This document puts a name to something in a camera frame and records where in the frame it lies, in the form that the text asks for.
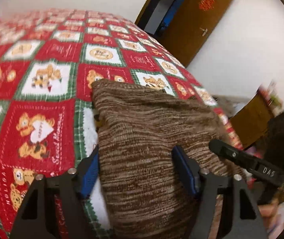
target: brown wooden door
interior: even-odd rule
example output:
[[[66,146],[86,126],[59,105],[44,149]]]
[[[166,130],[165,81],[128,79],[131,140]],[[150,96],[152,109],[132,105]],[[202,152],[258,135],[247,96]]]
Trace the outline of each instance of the brown wooden door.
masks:
[[[184,0],[159,42],[184,66],[197,54],[232,0]]]

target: brown striped cloth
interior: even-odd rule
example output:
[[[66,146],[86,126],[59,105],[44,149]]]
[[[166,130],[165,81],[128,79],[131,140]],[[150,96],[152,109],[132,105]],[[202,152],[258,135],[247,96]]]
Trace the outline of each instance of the brown striped cloth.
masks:
[[[106,79],[92,87],[103,122],[100,180],[117,238],[183,236],[198,204],[173,168],[175,145],[216,175],[244,175],[208,149],[212,139],[229,139],[218,116],[202,102]],[[219,225],[221,197],[216,209],[210,238]]]

